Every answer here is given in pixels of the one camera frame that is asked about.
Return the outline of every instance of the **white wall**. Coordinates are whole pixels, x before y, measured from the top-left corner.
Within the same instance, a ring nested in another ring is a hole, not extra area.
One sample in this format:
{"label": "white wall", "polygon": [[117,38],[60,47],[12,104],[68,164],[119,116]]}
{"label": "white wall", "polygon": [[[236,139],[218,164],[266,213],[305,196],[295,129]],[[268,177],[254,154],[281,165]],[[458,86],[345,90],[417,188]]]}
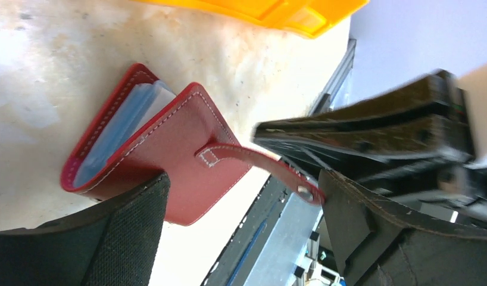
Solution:
{"label": "white wall", "polygon": [[487,0],[371,0],[351,36],[351,102],[436,68],[461,76],[487,63]]}

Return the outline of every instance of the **red strap tab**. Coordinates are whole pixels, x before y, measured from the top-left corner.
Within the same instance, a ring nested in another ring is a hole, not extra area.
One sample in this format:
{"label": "red strap tab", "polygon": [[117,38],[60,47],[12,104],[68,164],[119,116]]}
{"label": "red strap tab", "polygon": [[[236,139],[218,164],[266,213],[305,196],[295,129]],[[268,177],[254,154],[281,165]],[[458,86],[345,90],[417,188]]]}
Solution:
{"label": "red strap tab", "polygon": [[196,153],[196,157],[209,168],[225,159],[244,161],[270,172],[305,201],[311,204],[324,204],[324,194],[304,176],[284,162],[274,160],[261,152],[231,144],[212,143]]}

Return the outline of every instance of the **white stitching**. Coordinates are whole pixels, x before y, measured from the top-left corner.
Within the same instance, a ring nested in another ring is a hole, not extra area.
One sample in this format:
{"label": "white stitching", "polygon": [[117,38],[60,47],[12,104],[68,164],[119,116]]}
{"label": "white stitching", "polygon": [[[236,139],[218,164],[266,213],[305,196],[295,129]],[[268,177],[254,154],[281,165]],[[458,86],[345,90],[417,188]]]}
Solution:
{"label": "white stitching", "polygon": [[[130,79],[130,82],[134,81],[134,80],[135,80],[135,78],[136,78],[137,76],[141,75],[141,74],[144,74],[144,75],[145,75],[145,76],[146,76],[148,79],[153,80],[153,78],[152,78],[150,75],[148,75],[147,73],[145,73],[144,71],[137,71],[137,72],[136,72],[136,73],[133,75],[133,77]],[[117,103],[117,102],[119,102],[119,101],[122,99],[122,96],[123,96],[123,95],[124,95],[124,93],[125,93],[125,92],[128,90],[128,86],[130,86],[130,85],[131,85],[131,83],[130,83],[130,82],[128,82],[128,83],[127,83],[127,85],[124,87],[124,89],[121,91],[120,96],[119,96],[119,97],[118,97],[118,98],[117,98],[117,99],[114,101],[114,104],[115,104],[115,103]],[[111,110],[107,112],[107,115],[106,115],[106,116],[103,118],[103,121],[101,121],[99,125],[103,126],[103,125],[105,125],[105,124],[107,123],[107,122],[106,122],[106,120],[108,119],[109,115],[110,115],[110,114],[112,114],[112,112],[113,112],[113,110],[114,110],[114,109],[115,109],[115,107],[112,107],[112,108],[111,108]],[[100,127],[99,127],[99,128],[97,128],[97,129],[96,129],[96,130],[93,132],[93,134],[92,134],[92,136],[93,136],[93,137],[91,137],[91,140],[93,140],[93,139],[94,139],[94,137],[95,137],[95,135],[97,135],[99,132],[100,132]],[[82,151],[82,152],[80,152],[80,153],[78,154],[78,156],[84,156],[84,155],[86,154],[86,152],[85,152],[85,151],[87,150],[87,148],[88,148],[88,147],[90,146],[90,144],[92,143],[92,141],[91,141],[91,140],[90,140],[90,141],[88,141],[88,142],[86,142],[86,145],[83,147],[83,151]],[[73,164],[72,164],[71,166],[72,166],[72,167],[74,167],[74,166],[75,166],[77,163],[78,163],[78,162],[74,160],[74,162],[73,162]]]}
{"label": "white stitching", "polygon": [[[224,160],[224,159],[230,159],[231,157],[225,157],[225,158],[218,158],[213,152],[212,150],[216,150],[216,149],[227,149],[227,150],[233,150],[233,151],[237,151],[237,152],[240,152],[240,153],[243,153],[243,154],[246,154],[246,155],[253,155],[253,154],[261,154],[261,153],[253,153],[251,151],[247,151],[247,150],[243,150],[243,149],[240,149],[240,148],[235,148],[235,147],[231,147],[231,146],[215,146],[215,147],[210,147],[206,150],[204,150],[199,156],[205,161],[205,163],[210,167],[214,167],[218,162]],[[206,161],[205,158],[202,156],[202,154],[205,154],[206,152],[210,152],[212,155],[214,155],[214,157],[217,159],[217,161],[215,161],[214,163],[212,162],[209,162],[209,161]],[[289,166],[289,170],[291,172],[295,172],[298,177],[300,179],[303,179],[303,176],[301,174],[299,174],[299,172],[294,169],[293,167],[290,167]],[[318,193],[318,191],[316,190],[316,188],[314,187],[313,189],[310,190],[310,193],[314,196],[314,198],[316,199],[316,201],[319,201],[322,203],[322,200],[320,199],[320,194]]]}
{"label": "white stitching", "polygon": [[172,111],[172,113],[170,113],[165,119],[163,119],[158,125],[156,125],[151,131],[149,131],[149,133],[147,133],[147,135],[145,135],[145,137],[142,138],[142,140],[137,143],[135,146],[133,146],[115,165],[114,167],[112,167],[112,169],[110,169],[107,174],[105,174],[105,176],[103,176],[94,186],[92,186],[91,188],[88,188],[85,192],[81,192],[80,194],[85,194],[86,192],[89,192],[90,190],[96,188],[106,177],[108,177],[108,175],[110,175],[110,173],[112,173],[116,168],[117,166],[119,166],[119,164],[121,164],[121,162],[127,157],[129,156],[138,146],[140,146],[142,143],[145,142],[145,140],[147,139],[147,137],[149,137],[150,134],[152,134],[156,129],[158,129],[163,123],[165,123],[169,118],[172,117],[172,115],[174,115],[175,113],[177,113],[177,111],[179,111],[182,107],[184,107],[187,102],[189,100],[191,100],[191,98],[193,98],[194,96],[197,96],[199,95],[203,102],[205,102],[205,104],[207,105],[207,107],[210,109],[210,111],[212,112],[212,115],[216,118],[217,122],[219,123],[219,125],[221,126],[221,128],[224,130],[224,132],[226,133],[226,135],[228,136],[228,139],[229,141],[231,141],[231,143],[235,143],[234,140],[231,138],[231,136],[229,136],[229,132],[226,130],[225,126],[221,123],[221,121],[219,121],[219,119],[217,118],[214,110],[210,107],[210,105],[208,104],[207,100],[205,99],[205,97],[203,96],[203,94],[201,94],[201,92],[197,91],[197,92],[194,92],[191,96],[189,96],[186,100],[184,100],[184,102],[182,102],[180,104],[180,106],[178,106],[174,111]]}

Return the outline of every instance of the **metal frame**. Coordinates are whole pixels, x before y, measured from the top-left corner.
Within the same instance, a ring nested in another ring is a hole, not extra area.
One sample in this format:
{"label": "metal frame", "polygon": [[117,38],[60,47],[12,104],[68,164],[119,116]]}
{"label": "metal frame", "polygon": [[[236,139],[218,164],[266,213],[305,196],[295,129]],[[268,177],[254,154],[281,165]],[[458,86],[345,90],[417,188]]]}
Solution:
{"label": "metal frame", "polygon": [[[330,95],[336,95],[352,69],[355,44],[356,40],[349,40],[347,52],[315,101],[309,115],[328,110],[333,100],[333,96]],[[302,216],[297,217],[297,213],[302,213]],[[264,274],[268,276],[267,279],[274,282],[273,285],[279,285],[276,281],[280,281],[283,277],[273,276],[273,273],[266,272],[265,269],[261,269],[265,271],[260,271],[259,268],[280,259],[290,265],[301,265],[307,247],[309,247],[308,253],[310,253],[308,258],[315,262],[317,251],[313,249],[314,244],[307,246],[305,243],[301,243],[301,240],[311,242],[309,237],[312,231],[317,229],[321,217],[320,207],[312,208],[297,196],[291,196],[290,190],[275,178],[270,177],[201,285],[261,285],[262,278],[266,278],[263,277]],[[304,237],[299,237],[298,233],[302,233]],[[283,241],[284,244],[277,243],[283,237],[287,237],[288,240]],[[299,241],[297,245],[291,243],[291,240],[295,239],[297,242]],[[286,251],[283,249],[284,247],[296,247],[297,249],[294,251],[297,255],[294,257],[281,256],[280,253],[291,251],[291,249]],[[284,281],[284,285],[289,286],[295,282],[292,275],[295,269],[290,270],[290,277]]]}

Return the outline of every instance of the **card holder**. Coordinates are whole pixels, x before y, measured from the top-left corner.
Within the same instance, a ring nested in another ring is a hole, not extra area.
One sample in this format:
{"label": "card holder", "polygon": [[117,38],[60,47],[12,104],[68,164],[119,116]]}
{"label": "card holder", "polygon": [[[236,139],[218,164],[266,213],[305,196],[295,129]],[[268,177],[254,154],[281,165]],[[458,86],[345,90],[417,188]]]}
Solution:
{"label": "card holder", "polygon": [[[141,83],[154,84],[158,79],[143,64],[131,66],[65,163],[61,186],[66,191],[106,200],[166,171],[171,187],[165,220],[190,225],[209,211],[254,165],[270,171],[309,203],[324,202],[317,187],[291,167],[240,146],[212,99],[198,83],[189,84],[142,127],[134,130],[124,143],[116,142],[120,147],[103,160],[101,170],[87,178],[87,182],[76,184],[84,160],[132,89]],[[138,111],[126,112],[135,114]]]}

